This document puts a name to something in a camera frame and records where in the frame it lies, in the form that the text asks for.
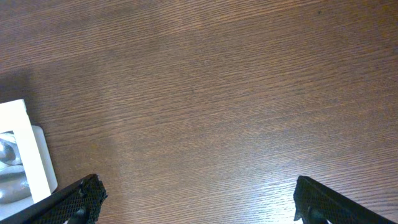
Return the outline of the steel spoon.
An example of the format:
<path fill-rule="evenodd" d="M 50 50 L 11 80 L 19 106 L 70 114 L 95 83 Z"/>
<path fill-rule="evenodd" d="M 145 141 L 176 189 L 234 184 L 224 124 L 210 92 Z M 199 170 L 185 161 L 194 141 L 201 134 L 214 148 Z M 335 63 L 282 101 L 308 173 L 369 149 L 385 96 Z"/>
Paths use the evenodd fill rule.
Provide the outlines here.
<path fill-rule="evenodd" d="M 22 164 L 22 158 L 12 131 L 1 133 L 1 162 L 17 166 Z"/>
<path fill-rule="evenodd" d="M 1 204 L 13 203 L 31 196 L 23 166 L 1 169 Z"/>

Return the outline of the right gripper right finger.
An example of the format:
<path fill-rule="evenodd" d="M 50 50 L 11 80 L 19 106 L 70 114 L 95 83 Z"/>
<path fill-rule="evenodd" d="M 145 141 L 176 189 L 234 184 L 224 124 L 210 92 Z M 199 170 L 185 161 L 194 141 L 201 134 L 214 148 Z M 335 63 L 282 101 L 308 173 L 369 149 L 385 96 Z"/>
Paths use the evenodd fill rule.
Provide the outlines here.
<path fill-rule="evenodd" d="M 308 176 L 298 177 L 294 202 L 303 224 L 396 224 Z"/>

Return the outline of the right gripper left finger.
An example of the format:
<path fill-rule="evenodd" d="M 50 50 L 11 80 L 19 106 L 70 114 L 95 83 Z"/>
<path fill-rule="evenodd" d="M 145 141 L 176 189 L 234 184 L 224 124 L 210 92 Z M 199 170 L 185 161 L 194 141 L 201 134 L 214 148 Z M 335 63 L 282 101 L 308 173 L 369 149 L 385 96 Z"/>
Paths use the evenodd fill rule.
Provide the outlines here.
<path fill-rule="evenodd" d="M 107 197 L 98 175 L 89 174 L 51 196 L 11 215 L 3 224 L 95 224 Z"/>

